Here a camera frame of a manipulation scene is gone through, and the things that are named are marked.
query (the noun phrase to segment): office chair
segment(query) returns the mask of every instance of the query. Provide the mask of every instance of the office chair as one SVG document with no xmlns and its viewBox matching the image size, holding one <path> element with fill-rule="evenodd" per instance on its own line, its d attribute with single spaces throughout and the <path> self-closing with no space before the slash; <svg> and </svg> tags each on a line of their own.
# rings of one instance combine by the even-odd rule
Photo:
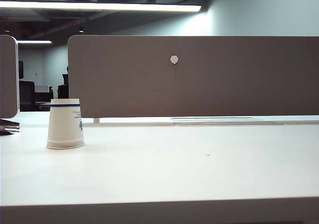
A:
<svg viewBox="0 0 319 224">
<path fill-rule="evenodd" d="M 69 75 L 62 74 L 62 76 L 63 76 L 64 84 L 58 86 L 58 99 L 68 99 L 69 98 Z"/>
<path fill-rule="evenodd" d="M 58 86 L 58 99 L 68 99 L 69 98 L 69 86 L 60 85 Z"/>
<path fill-rule="evenodd" d="M 20 111 L 38 111 L 33 81 L 19 81 Z"/>
</svg>

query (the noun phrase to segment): paper cup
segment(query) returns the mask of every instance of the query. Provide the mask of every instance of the paper cup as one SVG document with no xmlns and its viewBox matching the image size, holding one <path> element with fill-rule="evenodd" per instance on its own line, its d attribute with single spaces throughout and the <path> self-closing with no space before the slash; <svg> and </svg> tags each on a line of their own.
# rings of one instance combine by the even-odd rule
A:
<svg viewBox="0 0 319 224">
<path fill-rule="evenodd" d="M 52 99 L 46 147 L 68 149 L 83 145 L 79 99 Z"/>
</svg>

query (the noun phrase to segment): wall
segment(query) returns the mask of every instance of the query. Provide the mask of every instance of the wall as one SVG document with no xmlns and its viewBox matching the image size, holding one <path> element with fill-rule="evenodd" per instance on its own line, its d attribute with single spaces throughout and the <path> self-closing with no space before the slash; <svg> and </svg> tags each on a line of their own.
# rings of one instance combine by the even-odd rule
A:
<svg viewBox="0 0 319 224">
<path fill-rule="evenodd" d="M 42 50 L 18 50 L 19 60 L 23 61 L 23 81 L 34 81 L 35 85 L 43 85 Z"/>
<path fill-rule="evenodd" d="M 179 16 L 119 30 L 108 35 L 205 36 L 208 35 L 207 12 Z"/>
<path fill-rule="evenodd" d="M 43 81 L 46 85 L 53 86 L 54 97 L 57 97 L 57 89 L 63 84 L 62 74 L 67 70 L 67 48 L 56 46 L 43 50 Z"/>
<path fill-rule="evenodd" d="M 213 0 L 207 16 L 210 35 L 319 35 L 319 0 Z"/>
</svg>

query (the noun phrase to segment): printed logo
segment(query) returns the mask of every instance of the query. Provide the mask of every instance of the printed logo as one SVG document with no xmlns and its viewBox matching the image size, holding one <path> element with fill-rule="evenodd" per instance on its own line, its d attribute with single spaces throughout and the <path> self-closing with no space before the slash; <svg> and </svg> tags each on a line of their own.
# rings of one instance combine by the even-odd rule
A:
<svg viewBox="0 0 319 224">
<path fill-rule="evenodd" d="M 80 130 L 83 131 L 82 121 L 80 121 Z"/>
</svg>

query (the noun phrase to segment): ceiling light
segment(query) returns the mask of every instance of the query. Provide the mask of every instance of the ceiling light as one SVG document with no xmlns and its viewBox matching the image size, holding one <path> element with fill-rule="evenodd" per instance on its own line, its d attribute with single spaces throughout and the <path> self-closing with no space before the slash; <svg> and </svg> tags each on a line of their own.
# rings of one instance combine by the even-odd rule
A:
<svg viewBox="0 0 319 224">
<path fill-rule="evenodd" d="M 19 44 L 51 44 L 51 41 L 44 40 L 19 40 Z"/>
<path fill-rule="evenodd" d="M 80 10 L 138 10 L 138 11 L 186 11 L 197 12 L 197 5 L 165 4 L 123 4 L 93 2 L 38 2 L 38 1 L 0 1 L 0 7 L 46 8 L 46 9 L 80 9 Z"/>
</svg>

